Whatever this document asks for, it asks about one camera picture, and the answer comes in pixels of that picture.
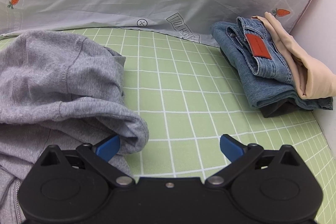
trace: leather patch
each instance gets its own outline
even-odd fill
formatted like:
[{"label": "leather patch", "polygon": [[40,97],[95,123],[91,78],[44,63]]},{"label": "leather patch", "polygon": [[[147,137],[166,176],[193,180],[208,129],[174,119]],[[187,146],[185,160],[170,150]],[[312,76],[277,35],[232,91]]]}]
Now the leather patch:
[{"label": "leather patch", "polygon": [[246,38],[251,47],[254,57],[264,57],[267,59],[272,59],[263,40],[259,36],[248,33],[246,34]]}]

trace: beige fabric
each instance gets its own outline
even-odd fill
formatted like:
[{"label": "beige fabric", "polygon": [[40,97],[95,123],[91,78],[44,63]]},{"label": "beige fabric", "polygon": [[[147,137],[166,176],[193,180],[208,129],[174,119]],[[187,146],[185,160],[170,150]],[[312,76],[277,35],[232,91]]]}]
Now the beige fabric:
[{"label": "beige fabric", "polygon": [[300,47],[272,14],[266,12],[265,18],[259,16],[252,18],[261,20],[271,34],[274,45],[287,61],[295,88],[302,99],[336,96],[336,75]]}]

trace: circle symbol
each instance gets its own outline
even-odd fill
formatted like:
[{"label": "circle symbol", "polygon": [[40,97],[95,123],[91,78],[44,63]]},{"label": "circle symbol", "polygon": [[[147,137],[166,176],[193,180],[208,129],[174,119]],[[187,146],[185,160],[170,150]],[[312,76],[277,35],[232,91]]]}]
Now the circle symbol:
[{"label": "circle symbol", "polygon": [[136,23],[138,26],[147,26],[148,22],[145,19],[139,19]]}]

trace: orange carrot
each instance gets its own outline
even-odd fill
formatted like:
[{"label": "orange carrot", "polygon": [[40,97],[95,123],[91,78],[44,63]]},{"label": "orange carrot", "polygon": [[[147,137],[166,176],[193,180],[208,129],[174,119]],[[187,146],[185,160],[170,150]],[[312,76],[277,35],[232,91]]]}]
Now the orange carrot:
[{"label": "orange carrot", "polygon": [[289,15],[291,12],[285,9],[275,9],[272,11],[272,13],[274,14],[274,16],[283,17]]},{"label": "orange carrot", "polygon": [[7,5],[7,7],[8,7],[8,8],[11,7],[12,9],[14,9],[14,8],[13,8],[13,5],[16,5],[18,2],[19,2],[19,0],[11,0],[11,1],[9,2],[9,5]]}]

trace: folded clothes stack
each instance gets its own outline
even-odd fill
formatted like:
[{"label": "folded clothes stack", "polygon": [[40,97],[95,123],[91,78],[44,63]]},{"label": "folded clothes stack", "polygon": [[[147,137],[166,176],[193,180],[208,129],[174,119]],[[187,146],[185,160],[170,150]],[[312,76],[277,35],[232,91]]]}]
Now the folded clothes stack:
[{"label": "folded clothes stack", "polygon": [[336,75],[301,48],[272,14],[217,22],[211,33],[237,69],[250,107],[264,117],[333,109]]}]

